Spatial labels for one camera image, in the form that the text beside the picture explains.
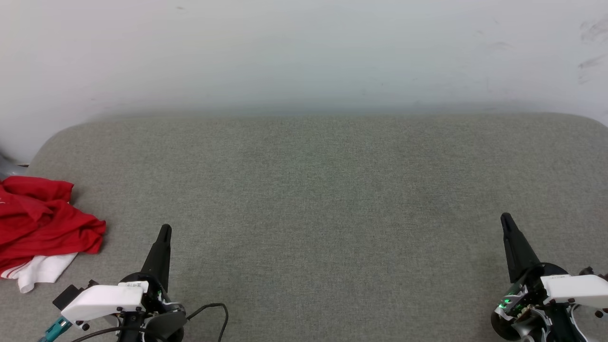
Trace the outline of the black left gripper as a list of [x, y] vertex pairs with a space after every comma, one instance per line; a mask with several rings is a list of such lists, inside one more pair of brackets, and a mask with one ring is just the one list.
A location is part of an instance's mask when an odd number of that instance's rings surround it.
[[124, 277], [119, 286], [138, 286], [143, 289], [142, 307], [147, 313], [164, 314], [174, 310], [167, 294], [171, 256], [172, 227], [163, 224], [152, 244], [141, 272]]

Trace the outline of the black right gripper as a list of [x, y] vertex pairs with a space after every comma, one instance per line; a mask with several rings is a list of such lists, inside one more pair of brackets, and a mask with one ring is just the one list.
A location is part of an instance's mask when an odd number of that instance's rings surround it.
[[528, 306], [543, 305], [547, 290], [541, 277], [567, 276], [569, 273], [555, 264], [540, 262], [510, 213], [503, 213], [500, 222], [511, 286], [500, 299], [495, 314], [500, 317], [517, 317]]

